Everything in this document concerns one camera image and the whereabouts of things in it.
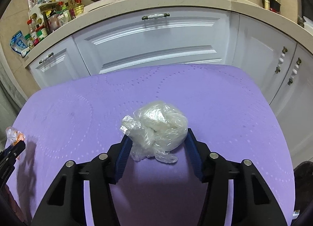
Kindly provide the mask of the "orange printed clear wrapper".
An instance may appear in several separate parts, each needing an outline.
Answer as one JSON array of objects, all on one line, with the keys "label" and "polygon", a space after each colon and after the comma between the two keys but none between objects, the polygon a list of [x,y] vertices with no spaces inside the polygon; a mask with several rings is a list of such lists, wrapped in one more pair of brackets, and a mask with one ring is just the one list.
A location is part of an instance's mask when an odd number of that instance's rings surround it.
[{"label": "orange printed clear wrapper", "polygon": [[12,146],[15,146],[20,141],[25,141],[25,135],[12,126],[7,127],[5,132],[7,142]]}]

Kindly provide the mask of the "yellow cooking oil bottle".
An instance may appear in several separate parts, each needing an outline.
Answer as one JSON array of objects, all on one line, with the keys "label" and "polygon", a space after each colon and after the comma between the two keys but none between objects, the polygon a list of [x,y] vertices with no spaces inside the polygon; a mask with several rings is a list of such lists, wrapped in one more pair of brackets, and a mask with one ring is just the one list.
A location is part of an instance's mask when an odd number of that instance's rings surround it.
[{"label": "yellow cooking oil bottle", "polygon": [[75,17],[81,16],[84,12],[82,0],[69,0],[69,6],[73,10]]}]

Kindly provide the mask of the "black lined trash bin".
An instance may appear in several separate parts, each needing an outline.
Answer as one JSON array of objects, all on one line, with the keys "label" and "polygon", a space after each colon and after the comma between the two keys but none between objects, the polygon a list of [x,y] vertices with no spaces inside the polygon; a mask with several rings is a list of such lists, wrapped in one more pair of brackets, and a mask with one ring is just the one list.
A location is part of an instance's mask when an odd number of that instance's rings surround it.
[{"label": "black lined trash bin", "polygon": [[304,212],[312,201],[312,161],[304,161],[294,169],[295,210]]}]

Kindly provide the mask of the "blue white salt bag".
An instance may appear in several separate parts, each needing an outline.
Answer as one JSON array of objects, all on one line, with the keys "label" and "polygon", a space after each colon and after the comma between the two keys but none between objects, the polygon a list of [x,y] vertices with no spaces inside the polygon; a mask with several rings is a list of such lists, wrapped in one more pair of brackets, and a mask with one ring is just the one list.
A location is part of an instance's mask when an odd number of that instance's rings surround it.
[{"label": "blue white salt bag", "polygon": [[14,52],[18,53],[22,58],[24,58],[30,51],[27,40],[23,36],[21,30],[17,31],[14,34],[14,36],[12,36],[10,47]]}]

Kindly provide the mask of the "purple tablecloth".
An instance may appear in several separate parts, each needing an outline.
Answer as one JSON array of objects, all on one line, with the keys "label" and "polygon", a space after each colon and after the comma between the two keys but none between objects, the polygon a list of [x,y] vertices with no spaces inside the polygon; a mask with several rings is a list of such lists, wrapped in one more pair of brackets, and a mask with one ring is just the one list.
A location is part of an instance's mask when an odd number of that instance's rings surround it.
[{"label": "purple tablecloth", "polygon": [[188,128],[227,160],[251,160],[287,223],[295,200],[291,157],[259,87],[229,65],[162,65],[89,76],[39,90],[14,125],[26,149],[8,187],[30,222],[68,160],[87,162],[125,134],[135,139],[112,196],[122,225],[196,225],[206,185],[194,175]]}]

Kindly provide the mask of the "clear plastic bag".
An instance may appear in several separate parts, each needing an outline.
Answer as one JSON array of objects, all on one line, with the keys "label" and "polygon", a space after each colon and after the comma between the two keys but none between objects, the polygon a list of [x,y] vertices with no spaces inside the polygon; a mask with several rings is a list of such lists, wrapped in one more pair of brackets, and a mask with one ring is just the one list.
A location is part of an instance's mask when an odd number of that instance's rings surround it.
[{"label": "clear plastic bag", "polygon": [[130,156],[134,161],[153,157],[172,164],[178,158],[171,151],[187,137],[188,120],[173,105],[154,101],[124,116],[120,130],[133,142]]}]

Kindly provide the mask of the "red black utensil box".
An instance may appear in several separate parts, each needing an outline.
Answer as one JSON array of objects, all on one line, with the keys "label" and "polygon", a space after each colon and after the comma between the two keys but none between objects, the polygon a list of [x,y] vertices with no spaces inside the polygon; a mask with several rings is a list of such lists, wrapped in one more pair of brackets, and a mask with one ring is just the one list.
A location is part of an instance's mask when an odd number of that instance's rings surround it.
[{"label": "red black utensil box", "polygon": [[281,4],[276,0],[270,0],[270,11],[280,13]]}]

